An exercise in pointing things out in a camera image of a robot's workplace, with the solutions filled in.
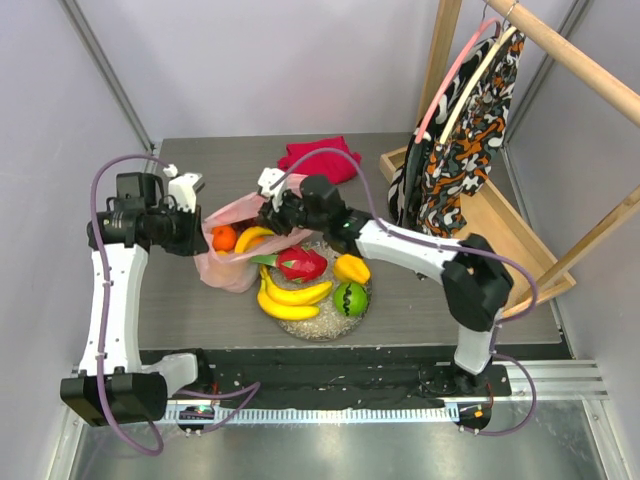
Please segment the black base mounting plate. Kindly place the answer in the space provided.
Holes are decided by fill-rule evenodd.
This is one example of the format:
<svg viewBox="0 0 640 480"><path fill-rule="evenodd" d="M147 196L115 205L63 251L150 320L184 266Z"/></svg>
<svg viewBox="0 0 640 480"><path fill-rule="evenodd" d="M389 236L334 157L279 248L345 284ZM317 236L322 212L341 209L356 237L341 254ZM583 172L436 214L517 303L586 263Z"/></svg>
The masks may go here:
<svg viewBox="0 0 640 480"><path fill-rule="evenodd" d="M267 410L430 408L455 397L511 395L504 366L455 380L450 347L209 349L218 393L258 383L249 405Z"/></svg>

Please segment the round plate of rice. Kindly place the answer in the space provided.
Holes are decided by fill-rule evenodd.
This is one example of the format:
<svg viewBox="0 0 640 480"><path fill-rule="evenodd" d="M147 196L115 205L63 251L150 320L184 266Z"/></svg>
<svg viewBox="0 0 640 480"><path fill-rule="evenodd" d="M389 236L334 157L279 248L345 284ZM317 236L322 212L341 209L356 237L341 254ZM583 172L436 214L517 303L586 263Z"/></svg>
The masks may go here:
<svg viewBox="0 0 640 480"><path fill-rule="evenodd" d="M266 266L272 280L276 285L287 290L302 289L322 282L331 281L333 283L332 291L324 300L318 303L320 314L314 318L304 321L288 322L268 316L274 319L276 323L289 335L306 341L328 342L351 333L362 322L366 316L369 306L366 312L358 317L346 317L336 310L333 302L333 294L337 287L343 282L340 282L334 276L333 266L336 258L340 255L334 253L329 249L328 245L322 241L306 242L300 246L304 248L311 248L328 260L328 266L324 274L308 283L296 283L287 280L276 268ZM368 283L361 285L363 285L367 290L370 305L372 296L371 279Z"/></svg>

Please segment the wooden clothes rack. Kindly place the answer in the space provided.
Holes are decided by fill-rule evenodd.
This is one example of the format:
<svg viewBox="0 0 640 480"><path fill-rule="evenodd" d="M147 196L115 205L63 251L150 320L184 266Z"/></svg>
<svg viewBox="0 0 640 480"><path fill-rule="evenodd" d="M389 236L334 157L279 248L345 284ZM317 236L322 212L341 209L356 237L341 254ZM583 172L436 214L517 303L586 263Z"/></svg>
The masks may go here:
<svg viewBox="0 0 640 480"><path fill-rule="evenodd" d="M502 17L512 17L515 25L534 43L620 114L635 125L639 123L639 95L635 91L563 38L561 34L553 31L529 10L516 6L511 12L507 9L508 4L507 1L488 3ZM446 61L451 50L460 9L459 1L438 3L418 109L420 115L425 114L426 102L433 99L436 87L445 76ZM576 284L569 270L638 213L639 190L631 191L560 259L551 253L492 182L488 182L476 196L463 198L462 206L470 214L470 220L460 233L461 235L467 233L484 235L493 246L498 248L499 252L510 254L516 262L524 267L531 267L540 275L536 281L535 293L528 279L522 274L516 277L514 289L504 310L504 315L514 320L520 314L530 312L535 306L557 297Z"/></svg>

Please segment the orange fake tangerine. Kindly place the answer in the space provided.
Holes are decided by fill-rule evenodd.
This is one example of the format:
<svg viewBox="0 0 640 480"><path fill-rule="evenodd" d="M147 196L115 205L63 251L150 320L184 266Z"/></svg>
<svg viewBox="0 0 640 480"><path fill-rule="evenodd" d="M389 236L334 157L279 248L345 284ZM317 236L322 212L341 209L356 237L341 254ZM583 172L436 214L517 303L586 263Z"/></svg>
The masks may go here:
<svg viewBox="0 0 640 480"><path fill-rule="evenodd" d="M232 252L237 243L237 233L230 225L216 226L211 230L212 247L215 251Z"/></svg>

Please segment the yellow fake banana bunch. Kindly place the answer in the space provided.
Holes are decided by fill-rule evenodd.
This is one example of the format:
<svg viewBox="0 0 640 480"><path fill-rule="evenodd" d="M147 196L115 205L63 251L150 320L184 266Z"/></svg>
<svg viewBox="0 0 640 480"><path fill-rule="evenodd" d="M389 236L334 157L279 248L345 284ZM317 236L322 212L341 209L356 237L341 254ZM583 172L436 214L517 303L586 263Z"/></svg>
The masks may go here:
<svg viewBox="0 0 640 480"><path fill-rule="evenodd" d="M269 316L288 322L304 321L320 314L318 303L332 291L331 281L310 287L287 290L272 280L266 266L260 267L260 288L256 299L259 307Z"/></svg>

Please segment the cream clothes hanger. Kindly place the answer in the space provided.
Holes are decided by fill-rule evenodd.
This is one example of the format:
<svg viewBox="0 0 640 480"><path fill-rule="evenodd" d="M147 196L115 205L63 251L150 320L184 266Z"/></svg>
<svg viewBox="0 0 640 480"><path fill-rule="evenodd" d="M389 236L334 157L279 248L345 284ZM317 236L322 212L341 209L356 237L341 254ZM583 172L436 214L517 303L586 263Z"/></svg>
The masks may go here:
<svg viewBox="0 0 640 480"><path fill-rule="evenodd" d="M456 122L456 120L458 119L459 115L461 114L463 107L465 105L465 102L467 101L467 99L469 98L469 96L471 95L473 89L475 88L475 85L479 82L479 80L481 79L482 75L484 74L484 72L488 69L491 61L494 59L494 57L497 55L499 49L502 47L502 45L509 40L514 33L516 33L518 31L518 29L515 26L510 26L503 34L502 36L496 41L496 43L491 47L491 49L489 50L489 52L487 53L487 55L484 57L484 59L482 60L482 62L479 64L479 66L477 67L476 71L473 73L473 75L471 76L471 78L469 79L469 81L467 82L464 90L462 91L460 97L458 98L458 102L456 103L456 105L454 106L448 120L447 123L444 126L444 129L439 137L439 140L437 141L438 144L443 144L447 138L449 137L449 135L451 134L453 128L454 128L454 124Z"/></svg>

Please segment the pink plastic bag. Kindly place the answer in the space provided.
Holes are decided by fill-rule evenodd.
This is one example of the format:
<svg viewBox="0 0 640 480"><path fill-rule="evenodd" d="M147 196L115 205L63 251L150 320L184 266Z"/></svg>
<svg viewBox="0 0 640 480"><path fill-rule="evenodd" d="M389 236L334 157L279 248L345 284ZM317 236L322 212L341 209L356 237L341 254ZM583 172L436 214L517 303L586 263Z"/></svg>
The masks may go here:
<svg viewBox="0 0 640 480"><path fill-rule="evenodd" d="M258 210L265 199L251 193L217 210L202 223L204 236L210 250L194 258L200 280L206 285L231 293L249 289L258 277L258 265L251 259L257 255L278 253L292 247L311 235L309 230L293 229L286 236L279 236L257 225ZM211 230L220 225L230 225L237 233L237 243L232 252L215 251Z"/></svg>

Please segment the black white striped garment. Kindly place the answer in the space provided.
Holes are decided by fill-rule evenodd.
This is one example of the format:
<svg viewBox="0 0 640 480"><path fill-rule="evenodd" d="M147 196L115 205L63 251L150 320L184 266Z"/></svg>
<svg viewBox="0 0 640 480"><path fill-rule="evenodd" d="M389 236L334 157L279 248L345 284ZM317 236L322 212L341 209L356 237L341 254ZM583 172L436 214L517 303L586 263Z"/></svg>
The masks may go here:
<svg viewBox="0 0 640 480"><path fill-rule="evenodd" d="M426 147L425 140L416 143L415 137L411 138L404 163L395 170L387 193L387 207L392 221L398 226L412 230L417 229L423 154Z"/></svg>

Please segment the pink clothes hanger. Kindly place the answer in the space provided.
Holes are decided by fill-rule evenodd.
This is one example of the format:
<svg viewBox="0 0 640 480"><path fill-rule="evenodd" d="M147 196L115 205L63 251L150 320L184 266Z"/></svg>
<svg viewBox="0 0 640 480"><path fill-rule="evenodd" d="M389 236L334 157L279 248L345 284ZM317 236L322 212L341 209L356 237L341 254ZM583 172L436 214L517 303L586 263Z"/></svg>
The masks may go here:
<svg viewBox="0 0 640 480"><path fill-rule="evenodd" d="M493 18L490 18L489 20L484 21L478 27L478 29L474 32L474 34L471 36L469 41L464 45L464 47L462 48L461 52L459 53L459 55L454 60L453 64L451 65L451 67L449 69L449 71L446 73L446 75L444 76L444 79L442 80L440 86L436 90L436 93L435 93L431 103L429 104L429 106L428 106L428 108L427 108L427 110L426 110L426 112L425 112L425 114L424 114L424 116L422 118L421 123L419 124L419 128L418 128L418 131L416 133L416 138L414 140L415 144L420 144L421 141L424 139L424 134L425 134L425 132L427 130L429 122L430 122L433 114L435 113L436 108L439 105L440 97L445 93L445 91L448 88L449 84L454 79L454 77L457 75L461 64L465 60L465 58L468 55L468 53L471 51L472 47L476 44L476 42L479 40L481 35L487 29L489 29L491 26L494 26L494 30L495 30L494 35L498 35L500 33L501 25L500 25L500 20L497 17L493 17Z"/></svg>

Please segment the red folded cloth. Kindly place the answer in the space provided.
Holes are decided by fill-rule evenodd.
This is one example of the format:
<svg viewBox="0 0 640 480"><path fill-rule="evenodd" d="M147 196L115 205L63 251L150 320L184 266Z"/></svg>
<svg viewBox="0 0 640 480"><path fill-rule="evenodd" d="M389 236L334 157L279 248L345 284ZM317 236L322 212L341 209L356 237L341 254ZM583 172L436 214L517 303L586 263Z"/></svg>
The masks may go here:
<svg viewBox="0 0 640 480"><path fill-rule="evenodd" d="M361 155L351 151L343 136L337 136L312 142L287 144L287 154L277 162L277 166L286 171L304 155L322 148L340 150L353 158L357 164L361 162ZM299 165L294 172L301 175L325 175L335 185L347 182L357 175L353 165L335 152L316 154Z"/></svg>

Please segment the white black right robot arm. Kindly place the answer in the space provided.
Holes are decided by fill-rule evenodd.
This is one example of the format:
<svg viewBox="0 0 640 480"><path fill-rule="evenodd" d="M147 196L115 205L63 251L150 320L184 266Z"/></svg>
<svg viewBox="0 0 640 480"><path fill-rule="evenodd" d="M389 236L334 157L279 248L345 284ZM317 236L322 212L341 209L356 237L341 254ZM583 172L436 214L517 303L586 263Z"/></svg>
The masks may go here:
<svg viewBox="0 0 640 480"><path fill-rule="evenodd" d="M347 206L323 175L305 177L294 191L283 171L266 168L257 184L264 200L258 222L276 234L311 230L337 253L384 261L439 283L458 324L453 386L472 395L486 385L494 328L514 281L484 237L433 239L392 225Z"/></svg>

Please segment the green fake watermelon ball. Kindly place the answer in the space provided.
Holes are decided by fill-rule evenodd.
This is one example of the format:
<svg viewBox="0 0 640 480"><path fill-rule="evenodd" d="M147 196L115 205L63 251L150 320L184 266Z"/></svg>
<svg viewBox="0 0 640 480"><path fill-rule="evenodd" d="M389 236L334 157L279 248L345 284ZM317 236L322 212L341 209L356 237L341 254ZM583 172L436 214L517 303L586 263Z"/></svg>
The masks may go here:
<svg viewBox="0 0 640 480"><path fill-rule="evenodd" d="M369 296L365 287L359 283L341 283L333 294L336 310L346 317L363 315L369 306Z"/></svg>

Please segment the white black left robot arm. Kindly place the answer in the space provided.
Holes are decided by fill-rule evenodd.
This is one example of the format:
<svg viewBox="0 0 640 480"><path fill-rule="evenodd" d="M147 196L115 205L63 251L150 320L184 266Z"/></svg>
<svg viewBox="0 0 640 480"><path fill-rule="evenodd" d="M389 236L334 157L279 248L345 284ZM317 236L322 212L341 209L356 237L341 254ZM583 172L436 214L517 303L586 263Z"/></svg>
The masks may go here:
<svg viewBox="0 0 640 480"><path fill-rule="evenodd" d="M116 193L87 226L94 292L90 330L74 378L60 384L61 400L94 427L160 419L168 400L182 390L205 397L213 373L200 348L183 349L144 365L138 323L141 285L150 250L180 257L205 254L197 173L122 173Z"/></svg>

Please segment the yellow fake bell pepper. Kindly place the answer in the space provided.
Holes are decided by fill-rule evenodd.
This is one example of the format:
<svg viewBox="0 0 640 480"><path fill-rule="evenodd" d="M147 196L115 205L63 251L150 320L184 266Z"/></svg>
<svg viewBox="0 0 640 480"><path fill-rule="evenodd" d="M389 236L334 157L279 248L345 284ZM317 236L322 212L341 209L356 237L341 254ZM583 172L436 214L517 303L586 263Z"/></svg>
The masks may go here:
<svg viewBox="0 0 640 480"><path fill-rule="evenodd" d="M366 284L371 279L371 271L359 257L343 254L336 258L333 274L340 282Z"/></svg>

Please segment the patterned orange black garment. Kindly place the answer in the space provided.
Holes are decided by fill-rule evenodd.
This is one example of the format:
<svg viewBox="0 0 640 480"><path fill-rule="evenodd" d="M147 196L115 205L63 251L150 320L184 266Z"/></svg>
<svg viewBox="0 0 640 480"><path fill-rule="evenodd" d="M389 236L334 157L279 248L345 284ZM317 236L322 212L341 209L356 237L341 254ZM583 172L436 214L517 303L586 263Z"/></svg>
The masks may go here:
<svg viewBox="0 0 640 480"><path fill-rule="evenodd" d="M475 85L447 140L437 143L467 82L500 37L486 38L472 47L440 97L424 134L427 147L416 230L428 235L448 238L464 228L461 196L473 196L484 186L491 161L503 144L526 41L519 30L502 45Z"/></svg>

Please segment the red fake dragon fruit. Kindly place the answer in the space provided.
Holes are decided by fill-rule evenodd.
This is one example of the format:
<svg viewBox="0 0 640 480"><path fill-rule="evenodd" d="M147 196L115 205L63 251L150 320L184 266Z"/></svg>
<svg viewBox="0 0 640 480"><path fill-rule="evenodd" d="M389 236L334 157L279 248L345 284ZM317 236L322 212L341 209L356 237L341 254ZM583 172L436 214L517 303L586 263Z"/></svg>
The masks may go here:
<svg viewBox="0 0 640 480"><path fill-rule="evenodd" d="M251 261L279 270L296 283L308 283L324 274L328 260L311 248L296 245L276 254L257 255Z"/></svg>

